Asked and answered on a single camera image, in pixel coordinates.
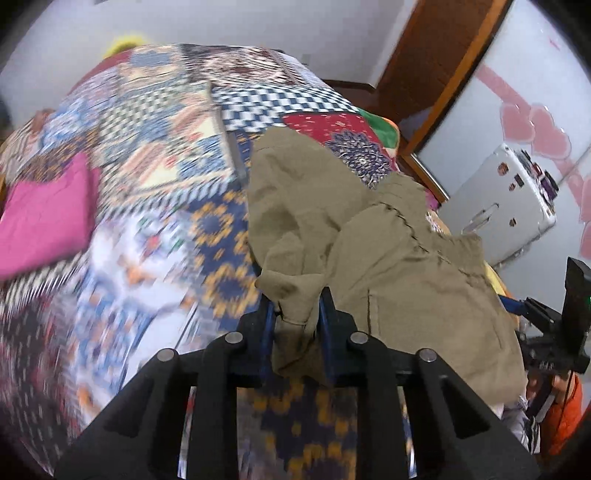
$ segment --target bedspread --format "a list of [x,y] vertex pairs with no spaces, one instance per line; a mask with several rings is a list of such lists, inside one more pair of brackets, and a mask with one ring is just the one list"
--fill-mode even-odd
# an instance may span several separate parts
[[[90,248],[0,297],[0,404],[47,471],[159,349],[204,348],[256,309],[242,186],[271,125],[323,143],[369,187],[392,167],[351,103],[258,47],[118,54],[8,140],[9,182],[51,180],[81,150],[102,172]],[[354,478],[355,391],[282,378],[242,390],[238,440],[241,478]]]

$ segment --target metal bolt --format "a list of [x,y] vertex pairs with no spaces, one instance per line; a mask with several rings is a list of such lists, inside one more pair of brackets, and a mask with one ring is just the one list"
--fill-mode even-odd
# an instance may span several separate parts
[[230,332],[226,335],[226,341],[228,343],[240,343],[242,342],[242,334],[240,332]]
[[434,362],[437,360],[437,354],[435,353],[435,350],[431,350],[430,348],[423,348],[418,353],[418,355],[421,357],[421,360],[425,362]]
[[353,343],[357,343],[358,345],[363,345],[365,342],[369,340],[367,334],[363,332],[353,332],[351,333],[350,338]]
[[171,348],[163,348],[156,354],[156,358],[161,362],[168,362],[174,358],[174,350]]

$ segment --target sticker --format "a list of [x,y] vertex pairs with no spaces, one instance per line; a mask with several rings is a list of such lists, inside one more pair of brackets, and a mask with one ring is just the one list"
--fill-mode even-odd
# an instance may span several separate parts
[[505,162],[501,162],[496,170],[499,173],[499,175],[503,177],[507,175],[507,172],[509,172],[509,165],[507,165]]

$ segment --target orange jacket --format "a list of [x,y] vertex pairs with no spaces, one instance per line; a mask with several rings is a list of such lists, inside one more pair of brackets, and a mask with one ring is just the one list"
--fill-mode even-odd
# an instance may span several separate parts
[[543,458],[559,453],[582,418],[583,387],[576,374],[573,375],[573,380],[574,391],[571,397],[566,400],[562,420],[560,420],[562,405],[553,404],[540,426],[540,453]]

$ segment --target brown door frame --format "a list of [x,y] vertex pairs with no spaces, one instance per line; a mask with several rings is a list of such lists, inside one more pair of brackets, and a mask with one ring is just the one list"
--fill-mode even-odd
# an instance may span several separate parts
[[[426,0],[419,0],[415,10],[408,20],[406,29],[404,30],[400,42],[396,47],[396,50],[392,54],[392,58],[386,67],[386,71],[380,80],[380,84],[385,85],[388,81],[391,72],[395,69],[395,62],[400,51],[404,47],[404,43],[408,40],[408,33],[415,26],[418,15],[423,8]],[[433,192],[435,198],[439,202],[445,202],[448,197],[428,171],[417,161],[415,152],[418,151],[429,139],[430,135],[438,127],[439,123],[443,120],[449,109],[453,106],[454,101],[461,93],[462,89],[466,85],[467,81],[472,76],[472,73],[478,67],[478,64],[490,43],[492,42],[497,30],[501,26],[503,19],[511,6],[512,0],[493,0],[491,8],[489,9],[486,17],[482,21],[478,33],[474,37],[474,40],[470,43],[470,46],[466,50],[466,54],[463,56],[462,61],[456,68],[452,78],[447,83],[443,92],[431,108],[431,112],[427,117],[427,120],[423,122],[418,130],[414,133],[408,144],[402,149],[400,156],[408,164],[408,166],[419,176],[424,184]]]

